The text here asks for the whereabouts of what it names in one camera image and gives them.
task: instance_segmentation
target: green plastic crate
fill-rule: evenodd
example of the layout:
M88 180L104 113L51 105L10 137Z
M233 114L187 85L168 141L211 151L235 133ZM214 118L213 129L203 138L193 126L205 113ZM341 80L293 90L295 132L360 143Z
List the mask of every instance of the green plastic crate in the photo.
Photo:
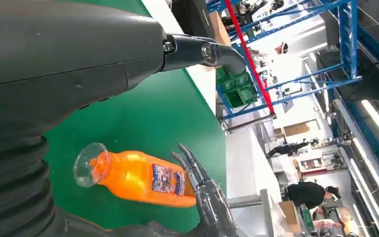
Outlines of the green plastic crate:
M239 93L237 93L237 90L225 93L225 98L232 108L243 105L243 101L241 100Z
M230 75L230 77L233 78L233 80L235 81L236 87L252 84L247 73L241 73L234 76Z
M223 68L216 69L216 81L224 83L230 79L229 74Z
M235 88L237 88L237 87L236 87L236 83L234 80L228 80L222 84L223 93L233 91Z
M239 94L244 105L258 100L256 97L255 88L252 84L239 87L237 89L237 93Z

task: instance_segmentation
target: workbench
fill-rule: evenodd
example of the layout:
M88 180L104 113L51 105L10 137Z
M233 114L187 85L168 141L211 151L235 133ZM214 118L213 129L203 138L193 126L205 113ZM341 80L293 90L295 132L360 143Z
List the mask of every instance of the workbench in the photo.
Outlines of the workbench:
M149 15L139 0L83 0ZM56 204L104 228L159 221L166 228L189 231L199 222L196 207L172 208L122 200L103 186L76 184L73 165L92 142L111 152L138 150L173 161L178 142L190 147L226 193L225 135L186 70L159 73L132 91L71 114L45 135L46 156Z

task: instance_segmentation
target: plastic bottle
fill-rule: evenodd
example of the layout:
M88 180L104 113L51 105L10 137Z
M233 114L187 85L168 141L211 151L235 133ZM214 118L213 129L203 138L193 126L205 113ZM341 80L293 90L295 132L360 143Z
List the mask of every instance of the plastic bottle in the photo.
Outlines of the plastic bottle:
M112 153L104 144L92 143L78 155L74 175L80 186L104 185L123 199L174 207L196 202L180 166L143 152Z

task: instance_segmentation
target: clear bottle cap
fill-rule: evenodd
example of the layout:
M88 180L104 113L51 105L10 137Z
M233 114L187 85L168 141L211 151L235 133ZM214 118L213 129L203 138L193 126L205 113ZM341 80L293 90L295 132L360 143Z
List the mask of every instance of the clear bottle cap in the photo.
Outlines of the clear bottle cap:
M76 183L91 187L104 180L110 173L112 157L102 143L91 143L77 156L74 165Z

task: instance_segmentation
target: robot finger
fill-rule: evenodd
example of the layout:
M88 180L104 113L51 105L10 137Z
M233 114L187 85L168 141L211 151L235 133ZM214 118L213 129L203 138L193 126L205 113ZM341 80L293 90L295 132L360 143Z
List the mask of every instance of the robot finger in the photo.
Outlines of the robot finger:
M198 190L198 186L200 185L201 180L197 179L192 171L192 166L188 163L187 159L183 157L181 154L176 152L172 152L172 157L181 165L182 169L184 169L185 173L187 173L189 182L191 183L192 189L194 191Z
M181 150L185 156L187 157L188 163L191 165L191 169L193 170L195 176L201 181L205 181L209 179L208 174L205 172L204 168L201 166L201 164L198 162L197 158L195 158L194 154L191 152L191 150L180 143L178 145L179 150Z

